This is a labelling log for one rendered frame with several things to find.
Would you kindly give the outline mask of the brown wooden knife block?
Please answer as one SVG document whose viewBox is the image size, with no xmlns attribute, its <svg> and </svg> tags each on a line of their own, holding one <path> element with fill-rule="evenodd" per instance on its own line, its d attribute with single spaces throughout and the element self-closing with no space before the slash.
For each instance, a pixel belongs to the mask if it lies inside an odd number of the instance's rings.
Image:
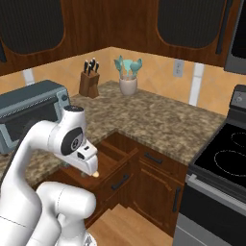
<svg viewBox="0 0 246 246">
<path fill-rule="evenodd" d="M 90 74 L 82 72 L 79 93 L 82 96 L 89 97 L 89 98 L 98 97 L 99 77 L 100 75 L 98 73 L 95 73 L 94 71 L 91 71 Z"/>
</svg>

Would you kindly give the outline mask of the wooden wall cupboard dark panel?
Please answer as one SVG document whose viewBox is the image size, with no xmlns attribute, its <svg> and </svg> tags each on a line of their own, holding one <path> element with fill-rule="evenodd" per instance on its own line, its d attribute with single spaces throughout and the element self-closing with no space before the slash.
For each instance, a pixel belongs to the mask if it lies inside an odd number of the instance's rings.
<svg viewBox="0 0 246 246">
<path fill-rule="evenodd" d="M 0 76 L 108 46 L 109 0 L 0 0 Z"/>
<path fill-rule="evenodd" d="M 234 0 L 216 55 L 227 0 L 109 0 L 111 45 L 222 67 L 240 0 Z"/>
</svg>

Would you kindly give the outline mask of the wooden cupboard door under drawer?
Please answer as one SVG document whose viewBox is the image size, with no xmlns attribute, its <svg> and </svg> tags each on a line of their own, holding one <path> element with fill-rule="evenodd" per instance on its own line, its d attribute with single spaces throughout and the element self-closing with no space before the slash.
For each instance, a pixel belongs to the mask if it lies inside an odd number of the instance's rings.
<svg viewBox="0 0 246 246">
<path fill-rule="evenodd" d="M 127 208 L 132 202 L 130 193 L 125 187 L 121 188 L 115 194 L 113 194 L 107 201 L 99 202 L 97 204 L 95 212 L 85 220 L 86 228 L 88 229 L 106 210 L 114 209 L 115 206 L 120 204 L 124 208 Z"/>
</svg>

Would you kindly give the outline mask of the teal spoon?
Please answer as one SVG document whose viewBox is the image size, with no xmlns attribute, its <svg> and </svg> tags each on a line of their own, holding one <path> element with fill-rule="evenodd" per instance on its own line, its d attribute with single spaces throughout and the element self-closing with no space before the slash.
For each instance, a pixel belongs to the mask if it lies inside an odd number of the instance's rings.
<svg viewBox="0 0 246 246">
<path fill-rule="evenodd" d="M 130 68 L 133 72 L 133 77 L 136 77 L 137 71 L 142 67 L 142 59 L 138 59 L 137 61 L 133 61 L 130 65 Z"/>
</svg>

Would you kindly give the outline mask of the open wooden drawer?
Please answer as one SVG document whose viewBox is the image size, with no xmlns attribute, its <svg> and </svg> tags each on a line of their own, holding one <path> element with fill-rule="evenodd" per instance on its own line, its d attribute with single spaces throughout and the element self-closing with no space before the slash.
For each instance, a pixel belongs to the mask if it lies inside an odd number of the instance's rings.
<svg viewBox="0 0 246 246">
<path fill-rule="evenodd" d="M 123 187 L 132 198 L 135 177 L 139 170 L 138 149 L 130 145 L 127 140 L 120 141 L 119 137 L 115 142 L 110 142 L 108 139 L 102 140 L 96 147 L 98 148 L 98 178 L 83 174 L 75 167 L 63 166 L 50 175 L 48 180 L 91 191 L 96 195 L 97 204 L 107 201 Z M 112 190 L 111 186 L 120 182 L 124 174 L 128 174 L 129 179 L 116 190 Z"/>
</svg>

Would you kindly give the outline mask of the teal slotted spatula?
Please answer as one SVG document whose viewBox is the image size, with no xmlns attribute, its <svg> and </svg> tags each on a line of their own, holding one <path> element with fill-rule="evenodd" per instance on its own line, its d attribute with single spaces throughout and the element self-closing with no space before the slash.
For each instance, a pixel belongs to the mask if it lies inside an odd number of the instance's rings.
<svg viewBox="0 0 246 246">
<path fill-rule="evenodd" d="M 114 61 L 116 69 L 119 71 L 119 78 L 123 76 L 123 57 L 119 56 L 118 59 Z"/>
</svg>

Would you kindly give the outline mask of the closed wooden drawer front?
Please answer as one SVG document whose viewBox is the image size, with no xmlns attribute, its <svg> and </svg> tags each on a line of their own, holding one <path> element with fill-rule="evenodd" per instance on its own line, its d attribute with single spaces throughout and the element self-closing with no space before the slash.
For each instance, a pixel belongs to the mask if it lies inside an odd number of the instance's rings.
<svg viewBox="0 0 246 246">
<path fill-rule="evenodd" d="M 149 160 L 144 157 L 144 152 L 150 153 L 152 157 L 156 159 L 162 159 L 162 164 L 158 164 L 152 160 Z M 168 173 L 173 177 L 182 177 L 186 173 L 186 166 L 182 163 L 179 163 L 176 160 L 172 160 L 164 154 L 161 154 L 155 150 L 152 150 L 148 147 L 140 147 L 139 148 L 139 157 L 145 162 L 157 167 L 158 169 Z"/>
</svg>

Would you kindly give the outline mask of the grey-blue toaster oven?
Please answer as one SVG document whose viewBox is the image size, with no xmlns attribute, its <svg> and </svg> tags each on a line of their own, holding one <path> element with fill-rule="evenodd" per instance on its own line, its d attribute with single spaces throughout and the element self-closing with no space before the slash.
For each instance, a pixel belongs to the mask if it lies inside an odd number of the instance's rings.
<svg viewBox="0 0 246 246">
<path fill-rule="evenodd" d="M 50 80 L 0 95 L 0 154 L 12 151 L 26 124 L 32 120 L 60 122 L 70 104 L 65 86 Z"/>
</svg>

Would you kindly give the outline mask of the grey wall socket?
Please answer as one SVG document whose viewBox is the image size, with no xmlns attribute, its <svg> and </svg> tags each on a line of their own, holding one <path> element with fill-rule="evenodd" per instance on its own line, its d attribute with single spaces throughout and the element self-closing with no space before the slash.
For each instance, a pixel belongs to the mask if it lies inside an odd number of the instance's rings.
<svg viewBox="0 0 246 246">
<path fill-rule="evenodd" d="M 183 70 L 184 70 L 184 64 L 185 62 L 183 60 L 174 60 L 174 67 L 173 67 L 173 76 L 174 77 L 182 77 L 183 76 Z"/>
</svg>

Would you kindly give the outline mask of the black and steel stove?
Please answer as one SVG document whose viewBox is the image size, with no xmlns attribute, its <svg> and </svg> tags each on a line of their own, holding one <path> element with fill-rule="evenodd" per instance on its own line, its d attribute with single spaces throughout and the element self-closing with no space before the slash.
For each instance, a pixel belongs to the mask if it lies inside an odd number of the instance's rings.
<svg viewBox="0 0 246 246">
<path fill-rule="evenodd" d="M 189 163 L 172 246 L 246 246 L 246 86 Z"/>
</svg>

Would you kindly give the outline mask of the steel microwave oven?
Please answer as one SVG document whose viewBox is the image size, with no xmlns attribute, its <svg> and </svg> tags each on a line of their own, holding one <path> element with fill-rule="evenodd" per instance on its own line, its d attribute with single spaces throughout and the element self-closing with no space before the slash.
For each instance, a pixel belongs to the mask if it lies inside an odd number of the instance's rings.
<svg viewBox="0 0 246 246">
<path fill-rule="evenodd" d="M 246 0 L 240 0 L 224 70 L 246 75 Z"/>
</svg>

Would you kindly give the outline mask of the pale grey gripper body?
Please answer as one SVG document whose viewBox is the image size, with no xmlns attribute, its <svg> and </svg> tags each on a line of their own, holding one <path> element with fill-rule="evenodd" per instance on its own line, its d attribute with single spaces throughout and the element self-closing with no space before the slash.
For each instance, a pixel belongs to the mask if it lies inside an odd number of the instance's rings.
<svg viewBox="0 0 246 246">
<path fill-rule="evenodd" d="M 86 159 L 82 154 L 76 153 L 65 157 L 63 160 L 80 171 L 86 173 L 88 176 L 93 176 L 97 173 L 98 158 L 96 155 Z"/>
</svg>

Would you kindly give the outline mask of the white utensil pot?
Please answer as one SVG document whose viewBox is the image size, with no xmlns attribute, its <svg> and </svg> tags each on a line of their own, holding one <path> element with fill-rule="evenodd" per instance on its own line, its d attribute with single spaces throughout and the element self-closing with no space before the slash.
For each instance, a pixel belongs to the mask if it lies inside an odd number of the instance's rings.
<svg viewBox="0 0 246 246">
<path fill-rule="evenodd" d="M 137 78 L 128 79 L 127 77 L 123 77 L 119 80 L 119 87 L 123 95 L 133 95 L 137 89 Z"/>
</svg>

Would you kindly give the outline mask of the wooden base cupboard door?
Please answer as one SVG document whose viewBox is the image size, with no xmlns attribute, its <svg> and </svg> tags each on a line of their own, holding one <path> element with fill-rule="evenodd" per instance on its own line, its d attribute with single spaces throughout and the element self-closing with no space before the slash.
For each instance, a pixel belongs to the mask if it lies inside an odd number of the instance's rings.
<svg viewBox="0 0 246 246">
<path fill-rule="evenodd" d="M 181 192 L 177 211 L 173 212 L 175 191 L 178 186 Z M 183 184 L 141 160 L 132 191 L 132 208 L 162 231 L 173 236 L 183 190 Z"/>
</svg>

